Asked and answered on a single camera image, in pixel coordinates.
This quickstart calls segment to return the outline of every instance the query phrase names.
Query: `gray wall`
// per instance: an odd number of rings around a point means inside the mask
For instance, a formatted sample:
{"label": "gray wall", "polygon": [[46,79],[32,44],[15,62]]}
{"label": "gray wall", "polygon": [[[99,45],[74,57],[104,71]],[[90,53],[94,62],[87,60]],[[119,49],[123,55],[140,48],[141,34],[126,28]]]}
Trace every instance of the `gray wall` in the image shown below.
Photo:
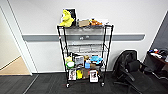
{"label": "gray wall", "polygon": [[167,49],[168,48],[168,12],[160,26],[155,40],[150,49]]}

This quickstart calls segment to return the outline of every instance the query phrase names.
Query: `chrome wire shelf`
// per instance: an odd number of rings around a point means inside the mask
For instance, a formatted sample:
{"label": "chrome wire shelf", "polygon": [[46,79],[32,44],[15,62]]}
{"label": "chrome wire shelf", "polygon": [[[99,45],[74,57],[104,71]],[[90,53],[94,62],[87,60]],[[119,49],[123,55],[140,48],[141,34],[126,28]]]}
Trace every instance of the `chrome wire shelf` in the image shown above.
{"label": "chrome wire shelf", "polygon": [[80,44],[80,45],[68,45],[68,52],[74,53],[97,53],[97,52],[107,52],[107,46],[103,44]]}

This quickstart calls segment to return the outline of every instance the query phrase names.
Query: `metal shelf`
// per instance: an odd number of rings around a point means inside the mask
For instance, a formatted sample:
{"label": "metal shelf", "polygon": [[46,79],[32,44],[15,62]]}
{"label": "metal shelf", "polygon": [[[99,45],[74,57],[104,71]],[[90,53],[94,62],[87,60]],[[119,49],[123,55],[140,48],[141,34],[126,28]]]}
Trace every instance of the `metal shelf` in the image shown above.
{"label": "metal shelf", "polygon": [[[73,53],[97,53],[97,52],[107,52],[107,46],[103,44],[80,44],[80,45],[68,45],[68,52]],[[67,53],[66,46],[64,47],[64,53]]]}
{"label": "metal shelf", "polygon": [[[64,68],[66,72],[66,78],[67,78],[67,87],[69,87],[69,80],[68,80],[68,73],[67,73],[67,68],[66,68],[66,62],[65,62],[65,53],[68,56],[68,53],[96,53],[96,52],[101,52],[101,58],[104,56],[104,52],[107,52],[106,59],[100,63],[99,70],[101,70],[102,66],[105,66],[105,72],[103,73],[103,80],[101,82],[101,85],[104,86],[104,80],[105,80],[105,74],[106,74],[106,69],[107,69],[107,63],[108,63],[108,58],[109,58],[109,52],[110,52],[110,46],[111,46],[111,39],[112,39],[112,32],[113,32],[113,25],[105,25],[105,26],[86,26],[86,27],[77,27],[77,26],[72,26],[72,27],[63,27],[63,26],[57,26],[58,34],[59,34],[59,41],[60,41],[60,46],[62,50],[62,59],[64,61]],[[106,29],[110,28],[110,36],[108,40],[108,46],[106,46],[105,42],[107,39],[106,36]],[[102,38],[103,43],[102,44],[78,44],[78,45],[68,45],[68,38],[66,35],[65,30],[66,29],[104,29],[104,36]]]}

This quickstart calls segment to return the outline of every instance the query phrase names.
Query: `package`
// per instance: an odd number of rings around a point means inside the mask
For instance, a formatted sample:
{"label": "package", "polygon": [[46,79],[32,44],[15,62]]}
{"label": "package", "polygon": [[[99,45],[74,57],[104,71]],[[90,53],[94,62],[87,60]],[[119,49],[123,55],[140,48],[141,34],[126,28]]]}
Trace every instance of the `package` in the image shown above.
{"label": "package", "polygon": [[84,57],[83,56],[76,56],[75,57],[75,64],[76,64],[76,66],[78,66],[78,65],[84,66]]}
{"label": "package", "polygon": [[76,69],[69,70],[69,79],[68,80],[76,80]]}
{"label": "package", "polygon": [[88,25],[89,25],[89,20],[79,21],[79,27],[88,26]]}
{"label": "package", "polygon": [[90,82],[98,82],[98,76],[96,70],[90,70]]}

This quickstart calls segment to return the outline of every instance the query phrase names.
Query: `toy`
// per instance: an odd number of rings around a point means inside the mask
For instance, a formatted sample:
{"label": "toy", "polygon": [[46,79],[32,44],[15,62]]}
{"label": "toy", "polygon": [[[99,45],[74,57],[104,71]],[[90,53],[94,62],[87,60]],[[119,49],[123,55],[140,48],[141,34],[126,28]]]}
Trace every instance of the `toy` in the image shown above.
{"label": "toy", "polygon": [[100,61],[102,61],[103,59],[98,57],[98,56],[92,56],[90,61],[96,61],[96,64],[99,64]]}
{"label": "toy", "polygon": [[82,78],[82,71],[81,70],[77,70],[77,79],[81,79]]}
{"label": "toy", "polygon": [[102,23],[96,21],[95,19],[90,20],[90,25],[102,25]]}
{"label": "toy", "polygon": [[89,59],[89,56],[88,56],[88,55],[84,56],[84,61],[86,61],[86,60],[88,60],[88,59]]}
{"label": "toy", "polygon": [[67,66],[68,69],[71,69],[74,67],[75,63],[73,61],[69,61],[65,65]]}
{"label": "toy", "polygon": [[74,19],[71,17],[71,14],[67,10],[63,10],[63,21],[60,23],[60,26],[70,27]]}
{"label": "toy", "polygon": [[69,57],[66,57],[66,58],[65,58],[65,61],[66,61],[66,62],[72,61],[72,57],[70,57],[70,56],[69,56]]}

